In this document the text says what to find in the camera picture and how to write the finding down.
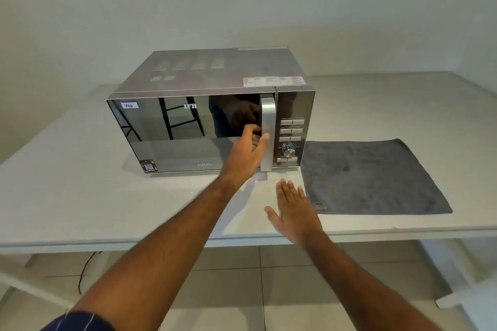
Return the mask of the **grey microfibre cloth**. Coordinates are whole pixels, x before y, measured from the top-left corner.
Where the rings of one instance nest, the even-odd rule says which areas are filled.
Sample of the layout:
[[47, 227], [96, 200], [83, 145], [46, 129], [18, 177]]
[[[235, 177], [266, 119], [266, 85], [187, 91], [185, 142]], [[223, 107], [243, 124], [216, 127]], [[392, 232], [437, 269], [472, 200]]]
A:
[[400, 139], [307, 141], [305, 193], [318, 214], [451, 214], [449, 202]]

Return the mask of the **person's left forearm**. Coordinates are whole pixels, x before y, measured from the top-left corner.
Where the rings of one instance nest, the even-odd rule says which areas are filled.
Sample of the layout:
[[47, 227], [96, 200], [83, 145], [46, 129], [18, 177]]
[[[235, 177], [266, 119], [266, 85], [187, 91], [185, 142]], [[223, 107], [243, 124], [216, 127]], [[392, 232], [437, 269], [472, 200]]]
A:
[[157, 331], [223, 211], [251, 176], [221, 173], [116, 261], [71, 314], [102, 319], [115, 331]]

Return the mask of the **white warning label strip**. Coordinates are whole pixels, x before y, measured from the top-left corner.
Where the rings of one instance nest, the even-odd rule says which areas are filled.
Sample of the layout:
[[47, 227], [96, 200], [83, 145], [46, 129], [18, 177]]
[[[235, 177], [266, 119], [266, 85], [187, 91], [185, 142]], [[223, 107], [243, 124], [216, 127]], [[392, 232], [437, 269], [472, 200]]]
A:
[[253, 87], [281, 87], [281, 86], [302, 86], [306, 81], [301, 76], [270, 76], [270, 77], [244, 77], [243, 86]]

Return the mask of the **person's right forearm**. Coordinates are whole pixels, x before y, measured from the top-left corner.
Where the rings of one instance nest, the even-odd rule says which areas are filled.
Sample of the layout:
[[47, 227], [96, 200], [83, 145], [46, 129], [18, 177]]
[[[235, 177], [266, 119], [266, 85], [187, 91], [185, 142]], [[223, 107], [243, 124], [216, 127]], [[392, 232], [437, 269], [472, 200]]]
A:
[[323, 231], [293, 233], [343, 305], [356, 331], [442, 331], [396, 291], [363, 269]]

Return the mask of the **dark blue striped sleeve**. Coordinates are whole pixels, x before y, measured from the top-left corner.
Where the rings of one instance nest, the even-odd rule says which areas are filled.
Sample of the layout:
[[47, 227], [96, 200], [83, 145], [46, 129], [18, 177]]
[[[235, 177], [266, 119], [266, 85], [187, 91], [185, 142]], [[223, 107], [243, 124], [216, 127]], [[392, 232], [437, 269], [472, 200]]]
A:
[[101, 316], [86, 312], [75, 311], [65, 313], [53, 319], [39, 331], [116, 331], [115, 328]]

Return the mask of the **white table leg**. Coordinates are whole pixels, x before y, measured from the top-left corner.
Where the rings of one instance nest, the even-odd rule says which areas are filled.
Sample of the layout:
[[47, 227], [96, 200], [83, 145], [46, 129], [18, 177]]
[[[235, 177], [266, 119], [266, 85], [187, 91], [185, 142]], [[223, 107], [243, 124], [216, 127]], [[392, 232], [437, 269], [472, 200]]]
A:
[[68, 291], [49, 283], [24, 265], [0, 255], [0, 284], [41, 298], [65, 309], [72, 308], [82, 294], [79, 289]]
[[436, 300], [440, 309], [462, 306], [497, 312], [497, 237], [421, 240], [451, 293]]

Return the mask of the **person's right hand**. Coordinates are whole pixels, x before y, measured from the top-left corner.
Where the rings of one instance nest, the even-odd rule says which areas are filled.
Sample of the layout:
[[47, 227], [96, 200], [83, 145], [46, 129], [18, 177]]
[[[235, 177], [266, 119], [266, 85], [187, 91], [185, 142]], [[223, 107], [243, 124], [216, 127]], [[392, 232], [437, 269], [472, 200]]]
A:
[[283, 221], [283, 237], [291, 243], [306, 248], [325, 235], [319, 217], [301, 186], [281, 179], [276, 184], [278, 215]]

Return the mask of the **mirrored microwave door with handle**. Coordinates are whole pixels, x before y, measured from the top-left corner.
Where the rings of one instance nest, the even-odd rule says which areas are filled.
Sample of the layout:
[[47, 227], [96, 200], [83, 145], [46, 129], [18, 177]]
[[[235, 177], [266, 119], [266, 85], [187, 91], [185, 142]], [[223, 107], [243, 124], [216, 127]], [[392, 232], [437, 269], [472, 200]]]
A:
[[[114, 93], [107, 104], [137, 161], [152, 159], [157, 174], [172, 174], [220, 170], [247, 124], [261, 127], [257, 134], [273, 135], [276, 99], [276, 89], [269, 87], [217, 95]], [[122, 109], [120, 102], [138, 102], [140, 108]]]

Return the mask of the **silver microwave oven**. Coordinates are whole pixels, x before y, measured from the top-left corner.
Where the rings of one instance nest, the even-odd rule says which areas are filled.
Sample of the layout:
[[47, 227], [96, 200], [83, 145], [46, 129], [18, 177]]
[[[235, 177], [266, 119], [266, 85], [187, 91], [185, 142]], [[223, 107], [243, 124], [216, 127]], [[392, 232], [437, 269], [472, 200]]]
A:
[[[315, 90], [286, 46], [155, 51], [112, 94], [261, 92], [269, 87], [245, 88], [243, 78], [270, 76], [301, 76], [306, 85], [273, 87], [277, 97], [275, 130], [258, 167], [269, 172], [301, 164], [315, 98]], [[293, 158], [282, 156], [282, 146], [288, 143], [297, 147]]]

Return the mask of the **person's left hand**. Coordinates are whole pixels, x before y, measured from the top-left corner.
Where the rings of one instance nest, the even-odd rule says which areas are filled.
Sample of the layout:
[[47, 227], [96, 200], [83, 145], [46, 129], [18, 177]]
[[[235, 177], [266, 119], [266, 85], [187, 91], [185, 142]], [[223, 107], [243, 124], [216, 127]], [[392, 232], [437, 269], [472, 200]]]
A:
[[255, 124], [247, 124], [241, 137], [233, 144], [232, 150], [221, 170], [221, 177], [229, 180], [238, 190], [257, 171], [263, 157], [252, 155], [252, 134], [261, 131]]

